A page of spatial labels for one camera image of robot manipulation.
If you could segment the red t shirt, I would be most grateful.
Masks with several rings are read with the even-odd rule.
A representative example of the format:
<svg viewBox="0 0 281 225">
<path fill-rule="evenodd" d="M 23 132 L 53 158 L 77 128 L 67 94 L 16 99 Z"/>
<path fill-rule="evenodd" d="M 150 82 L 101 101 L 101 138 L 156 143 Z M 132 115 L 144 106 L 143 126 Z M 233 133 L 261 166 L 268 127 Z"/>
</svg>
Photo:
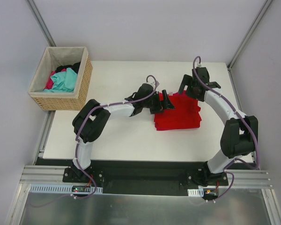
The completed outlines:
<svg viewBox="0 0 281 225">
<path fill-rule="evenodd" d="M 200 127 L 201 108 L 198 100 L 188 97 L 185 93 L 174 93 L 169 96 L 174 105 L 173 110 L 164 110 L 154 117 L 155 128 L 158 131 L 195 129 Z"/>
</svg>

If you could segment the wicker basket with cloth liner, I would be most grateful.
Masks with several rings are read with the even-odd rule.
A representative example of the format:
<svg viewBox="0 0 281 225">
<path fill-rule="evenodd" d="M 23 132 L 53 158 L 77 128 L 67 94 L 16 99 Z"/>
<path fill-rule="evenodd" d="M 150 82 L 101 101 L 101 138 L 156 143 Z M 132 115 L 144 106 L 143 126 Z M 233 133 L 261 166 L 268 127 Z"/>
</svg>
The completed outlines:
<svg viewBox="0 0 281 225">
<path fill-rule="evenodd" d="M 79 111 L 86 102 L 92 69 L 86 47 L 47 47 L 29 95 L 45 111 Z"/>
</svg>

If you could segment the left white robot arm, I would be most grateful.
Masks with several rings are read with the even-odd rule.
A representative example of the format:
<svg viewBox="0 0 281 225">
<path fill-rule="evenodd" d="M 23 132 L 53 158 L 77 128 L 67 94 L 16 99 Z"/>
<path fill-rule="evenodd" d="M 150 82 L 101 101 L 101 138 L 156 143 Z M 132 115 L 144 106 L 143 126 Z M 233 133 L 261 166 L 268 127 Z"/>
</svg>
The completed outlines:
<svg viewBox="0 0 281 225">
<path fill-rule="evenodd" d="M 72 121 L 76 134 L 76 149 L 73 165 L 76 167 L 73 176 L 79 182 L 89 179 L 91 152 L 93 142 L 99 138 L 108 120 L 118 117 L 133 117 L 148 108 L 151 114 L 160 114 L 166 110 L 174 110 L 165 90 L 160 95 L 156 86 L 142 84 L 137 92 L 125 98 L 122 102 L 100 104 L 95 99 L 89 100 Z"/>
</svg>

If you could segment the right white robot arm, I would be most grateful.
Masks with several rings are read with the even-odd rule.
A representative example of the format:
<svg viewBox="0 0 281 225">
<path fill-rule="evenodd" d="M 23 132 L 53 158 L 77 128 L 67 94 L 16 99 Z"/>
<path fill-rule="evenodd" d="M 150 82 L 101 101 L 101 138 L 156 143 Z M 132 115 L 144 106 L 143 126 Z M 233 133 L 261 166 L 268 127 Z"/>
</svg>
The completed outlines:
<svg viewBox="0 0 281 225">
<path fill-rule="evenodd" d="M 200 186 L 214 184 L 234 162 L 257 150 L 258 120 L 238 111 L 222 94 L 217 82 L 210 82 L 206 67 L 192 69 L 192 75 L 184 75 L 178 93 L 205 102 L 224 124 L 220 150 L 203 167 L 192 175 L 192 181 Z"/>
</svg>

